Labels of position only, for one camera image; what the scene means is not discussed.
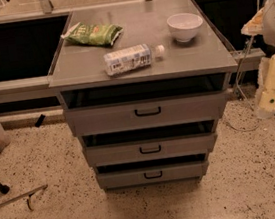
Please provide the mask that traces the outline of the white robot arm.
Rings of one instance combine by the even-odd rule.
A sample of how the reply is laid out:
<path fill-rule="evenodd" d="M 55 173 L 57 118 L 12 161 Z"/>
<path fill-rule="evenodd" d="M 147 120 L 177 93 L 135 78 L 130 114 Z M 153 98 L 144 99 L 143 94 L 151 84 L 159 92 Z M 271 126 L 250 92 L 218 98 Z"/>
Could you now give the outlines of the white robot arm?
<path fill-rule="evenodd" d="M 275 47 L 275 0 L 267 0 L 264 6 L 241 29 L 245 35 L 262 35 L 264 42 Z M 260 119 L 275 115 L 275 53 L 264 57 L 258 68 L 259 88 L 255 96 L 255 112 Z"/>

